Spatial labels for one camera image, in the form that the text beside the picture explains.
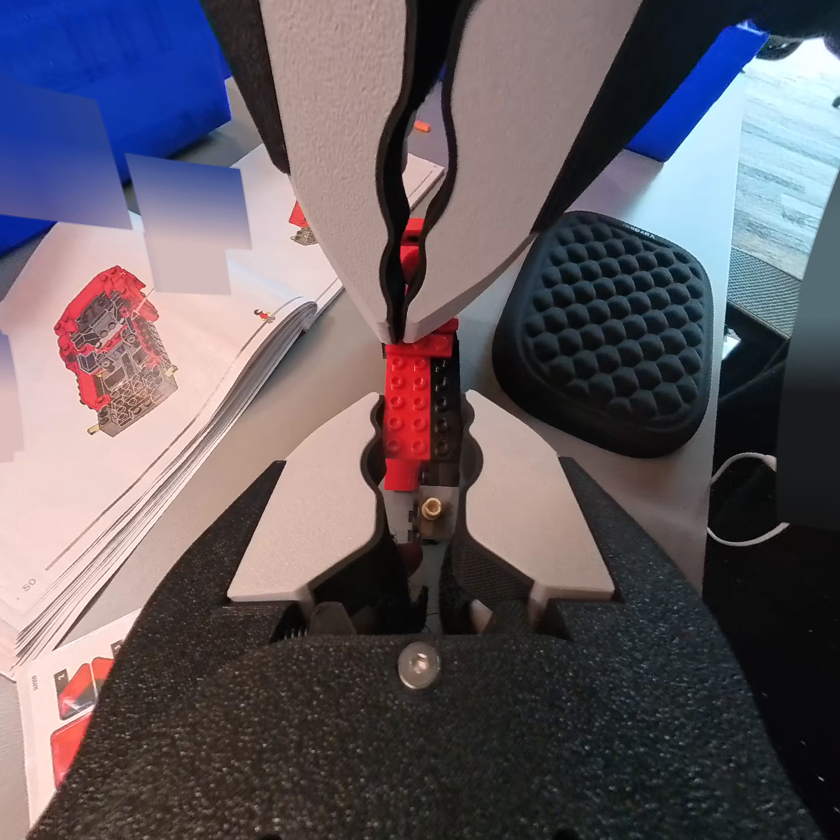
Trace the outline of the black mesh mat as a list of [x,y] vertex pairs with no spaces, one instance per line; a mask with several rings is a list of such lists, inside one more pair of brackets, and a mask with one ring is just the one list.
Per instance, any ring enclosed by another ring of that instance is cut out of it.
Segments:
[[731,248],[728,304],[784,339],[791,337],[802,281],[740,248]]

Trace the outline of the open instruction booklet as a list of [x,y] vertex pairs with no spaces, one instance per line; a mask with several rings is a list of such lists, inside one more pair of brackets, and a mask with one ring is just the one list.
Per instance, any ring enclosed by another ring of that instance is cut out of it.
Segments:
[[57,646],[341,292],[264,145],[229,293],[157,290],[132,229],[58,223],[2,296],[2,675]]

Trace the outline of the black honeycomb wrist rest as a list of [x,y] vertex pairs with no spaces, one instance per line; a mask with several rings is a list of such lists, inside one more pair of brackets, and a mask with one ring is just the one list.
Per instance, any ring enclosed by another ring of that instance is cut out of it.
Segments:
[[494,335],[500,388],[522,410],[634,458],[688,443],[711,392],[713,294],[686,248],[569,212],[528,252]]

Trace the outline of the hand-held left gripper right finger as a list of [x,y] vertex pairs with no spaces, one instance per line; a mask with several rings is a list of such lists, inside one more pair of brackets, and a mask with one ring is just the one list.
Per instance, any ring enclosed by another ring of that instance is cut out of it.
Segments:
[[469,442],[477,476],[465,490],[465,534],[524,584],[529,617],[552,599],[608,602],[615,585],[553,448],[529,425],[476,391]]

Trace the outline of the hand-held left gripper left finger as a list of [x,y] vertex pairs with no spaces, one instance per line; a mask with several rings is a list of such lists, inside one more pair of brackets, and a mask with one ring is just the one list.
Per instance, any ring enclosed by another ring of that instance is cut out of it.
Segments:
[[227,589],[231,602],[297,602],[370,550],[385,527],[382,403],[372,392],[288,456]]

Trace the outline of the black dotted cloth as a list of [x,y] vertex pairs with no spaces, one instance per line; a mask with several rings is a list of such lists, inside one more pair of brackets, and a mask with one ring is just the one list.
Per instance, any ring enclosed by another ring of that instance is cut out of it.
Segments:
[[775,455],[788,346],[741,336],[721,364],[703,600],[794,789],[839,838],[838,531],[778,531],[776,475],[758,458]]

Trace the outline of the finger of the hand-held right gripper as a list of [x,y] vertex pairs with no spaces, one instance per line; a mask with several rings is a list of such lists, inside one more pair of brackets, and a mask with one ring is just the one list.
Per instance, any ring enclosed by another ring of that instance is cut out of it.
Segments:
[[403,156],[455,19],[449,1],[260,2],[290,180],[379,341],[403,335]]
[[512,262],[599,93],[641,2],[475,2],[442,103],[453,178],[425,234],[407,305],[415,341],[456,316]]

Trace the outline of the blue plastic bin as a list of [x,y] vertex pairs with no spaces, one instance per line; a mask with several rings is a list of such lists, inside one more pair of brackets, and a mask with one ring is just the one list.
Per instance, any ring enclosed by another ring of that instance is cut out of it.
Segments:
[[735,77],[756,57],[769,36],[751,21],[725,28],[626,148],[654,161],[667,162]]
[[1,2],[2,253],[55,221],[126,227],[127,154],[169,158],[231,119],[199,2]]

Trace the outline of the red and black brick model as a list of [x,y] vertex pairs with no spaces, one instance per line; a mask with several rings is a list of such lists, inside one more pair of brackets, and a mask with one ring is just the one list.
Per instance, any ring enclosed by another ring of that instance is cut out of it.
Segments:
[[399,544],[455,534],[464,418],[457,318],[413,343],[384,346],[381,491]]

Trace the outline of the red sticker sheet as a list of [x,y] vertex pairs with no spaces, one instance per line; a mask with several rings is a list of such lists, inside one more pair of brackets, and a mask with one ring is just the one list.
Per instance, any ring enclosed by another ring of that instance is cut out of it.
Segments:
[[139,614],[133,611],[38,656],[17,677],[30,826],[67,776],[114,660]]

